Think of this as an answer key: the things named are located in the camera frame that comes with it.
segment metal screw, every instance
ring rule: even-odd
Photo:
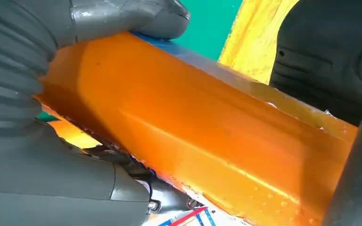
[[[159,207],[159,205],[156,202],[150,202],[148,204],[148,209],[150,209],[150,210],[157,210],[158,207]]]

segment green background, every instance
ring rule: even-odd
[[[181,0],[191,12],[190,25],[174,42],[217,61],[242,0]]]

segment orange block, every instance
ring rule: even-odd
[[[321,225],[357,128],[231,80],[239,87],[122,33],[61,50],[39,98],[231,215]]]

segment translucent orange material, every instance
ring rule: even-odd
[[[39,98],[232,215],[320,225],[357,129],[235,81],[246,91],[123,33],[60,51]]]

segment yellow surface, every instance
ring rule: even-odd
[[[239,88],[122,33],[58,52],[40,100],[232,215],[321,225],[357,128],[319,111],[310,123],[312,108],[230,80]]]
[[[65,118],[61,117],[49,107],[43,105],[43,110],[50,115],[55,116],[58,121],[51,121],[49,125],[55,128],[59,137],[65,139],[67,142],[79,148],[90,148],[101,145],[100,142],[92,138],[90,135],[69,123]]]
[[[220,63],[268,84],[281,23],[298,0],[245,0]]]

